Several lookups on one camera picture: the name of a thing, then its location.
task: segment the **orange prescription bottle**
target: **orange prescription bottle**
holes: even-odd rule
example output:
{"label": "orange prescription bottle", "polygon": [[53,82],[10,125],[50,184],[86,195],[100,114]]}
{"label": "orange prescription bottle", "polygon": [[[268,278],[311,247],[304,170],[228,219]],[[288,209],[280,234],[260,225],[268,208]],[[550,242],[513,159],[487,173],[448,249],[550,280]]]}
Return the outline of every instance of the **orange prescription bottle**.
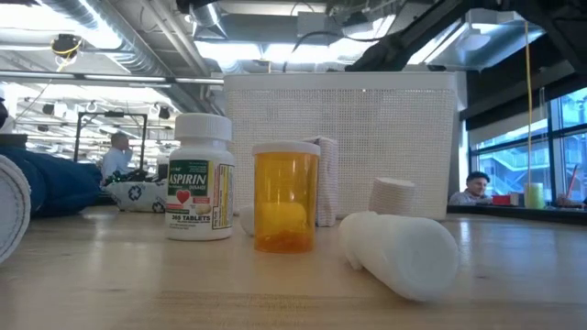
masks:
{"label": "orange prescription bottle", "polygon": [[314,248],[320,147],[277,141],[253,147],[255,249],[300,253]]}

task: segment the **white mesh panel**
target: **white mesh panel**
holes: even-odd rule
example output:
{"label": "white mesh panel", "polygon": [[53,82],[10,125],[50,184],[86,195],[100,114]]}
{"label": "white mesh panel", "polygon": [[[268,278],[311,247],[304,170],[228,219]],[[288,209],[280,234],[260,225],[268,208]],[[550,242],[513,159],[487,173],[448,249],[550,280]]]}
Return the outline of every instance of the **white mesh panel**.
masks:
{"label": "white mesh panel", "polygon": [[[430,77],[437,78],[435,74],[379,73],[378,78],[397,80],[408,75],[410,89],[394,86],[306,90],[265,86],[255,90],[255,81],[269,75],[227,79],[227,115],[234,130],[231,151],[236,161],[236,207],[253,202],[253,145],[319,135],[338,141],[341,214],[367,210],[373,179],[389,177],[415,183],[413,215],[443,218],[456,96],[449,83],[440,89],[426,88]],[[271,79],[280,79],[280,75],[275,76]],[[300,80],[310,79],[308,76],[315,75],[300,75]],[[356,73],[337,74],[336,78],[359,82],[360,77]],[[423,89],[414,89],[415,84],[421,84]]]}

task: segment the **white bottle cap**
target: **white bottle cap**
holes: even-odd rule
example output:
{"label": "white bottle cap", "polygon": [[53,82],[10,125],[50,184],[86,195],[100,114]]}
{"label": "white bottle cap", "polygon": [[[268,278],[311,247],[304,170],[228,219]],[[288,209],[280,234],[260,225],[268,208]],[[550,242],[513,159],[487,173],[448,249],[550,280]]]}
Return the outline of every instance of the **white bottle cap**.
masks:
{"label": "white bottle cap", "polygon": [[221,115],[178,115],[175,118],[175,139],[182,138],[213,138],[232,141],[232,122]]}
{"label": "white bottle cap", "polygon": [[253,146],[253,156],[269,152],[299,152],[320,156],[320,147],[302,141],[275,141]]}

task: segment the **folded gauze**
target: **folded gauze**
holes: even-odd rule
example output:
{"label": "folded gauze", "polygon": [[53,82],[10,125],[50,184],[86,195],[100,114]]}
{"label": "folded gauze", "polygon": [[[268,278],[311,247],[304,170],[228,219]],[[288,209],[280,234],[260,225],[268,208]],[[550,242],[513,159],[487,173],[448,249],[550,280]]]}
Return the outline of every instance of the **folded gauze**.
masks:
{"label": "folded gauze", "polygon": [[407,299],[434,299],[457,275],[457,244],[434,220],[361,212],[347,216],[338,232],[352,268],[366,268]]}
{"label": "folded gauze", "polygon": [[0,156],[0,263],[17,248],[30,219],[27,178],[10,159]]}

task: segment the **person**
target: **person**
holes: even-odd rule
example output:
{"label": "person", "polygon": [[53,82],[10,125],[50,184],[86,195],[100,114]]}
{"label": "person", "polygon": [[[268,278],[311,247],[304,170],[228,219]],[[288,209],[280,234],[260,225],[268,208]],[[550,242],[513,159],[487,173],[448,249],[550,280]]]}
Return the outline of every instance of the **person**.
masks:
{"label": "person", "polygon": [[120,174],[130,172],[128,163],[132,158],[132,150],[128,145],[128,137],[124,133],[115,133],[110,138],[112,148],[106,152],[102,164],[102,178],[105,180],[115,171]]}
{"label": "person", "polygon": [[492,198],[485,194],[489,182],[487,174],[480,171],[472,172],[467,177],[467,189],[450,196],[449,205],[491,204]]}

